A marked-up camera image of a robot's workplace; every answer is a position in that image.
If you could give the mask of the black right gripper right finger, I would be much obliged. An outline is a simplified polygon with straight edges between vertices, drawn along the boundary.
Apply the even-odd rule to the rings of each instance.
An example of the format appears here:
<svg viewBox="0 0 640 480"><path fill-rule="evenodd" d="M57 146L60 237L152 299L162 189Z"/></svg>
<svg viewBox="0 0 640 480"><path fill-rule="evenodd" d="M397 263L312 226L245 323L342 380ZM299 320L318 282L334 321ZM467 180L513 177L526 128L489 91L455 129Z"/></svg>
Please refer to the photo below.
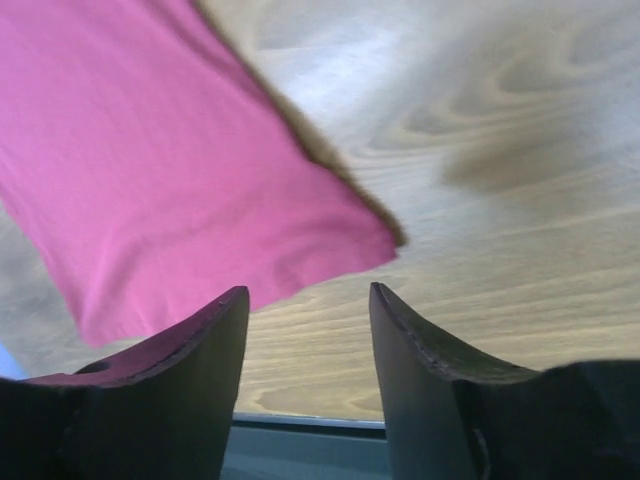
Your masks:
<svg viewBox="0 0 640 480"><path fill-rule="evenodd" d="M381 283L369 314L396 479L635 479L639 364L491 356Z"/></svg>

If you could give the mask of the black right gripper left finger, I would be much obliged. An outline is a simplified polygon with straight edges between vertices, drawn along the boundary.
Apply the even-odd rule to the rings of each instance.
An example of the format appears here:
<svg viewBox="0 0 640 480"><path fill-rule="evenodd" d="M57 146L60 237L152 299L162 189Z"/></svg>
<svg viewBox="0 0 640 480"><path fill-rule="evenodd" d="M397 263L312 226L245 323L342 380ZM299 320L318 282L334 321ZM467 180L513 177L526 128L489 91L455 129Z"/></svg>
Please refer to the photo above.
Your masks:
<svg viewBox="0 0 640 480"><path fill-rule="evenodd" d="M238 396L249 293L73 374L1 383L5 479L216 479Z"/></svg>

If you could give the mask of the maroon red tank top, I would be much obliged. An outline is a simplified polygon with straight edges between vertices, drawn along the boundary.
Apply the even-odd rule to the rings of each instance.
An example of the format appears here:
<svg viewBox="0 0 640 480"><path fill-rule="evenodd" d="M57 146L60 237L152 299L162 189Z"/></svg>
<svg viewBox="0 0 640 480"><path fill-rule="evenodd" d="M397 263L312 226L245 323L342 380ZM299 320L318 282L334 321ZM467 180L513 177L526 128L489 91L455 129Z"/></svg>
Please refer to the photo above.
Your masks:
<svg viewBox="0 0 640 480"><path fill-rule="evenodd" d="M2 3L1 199L93 346L395 257L188 1Z"/></svg>

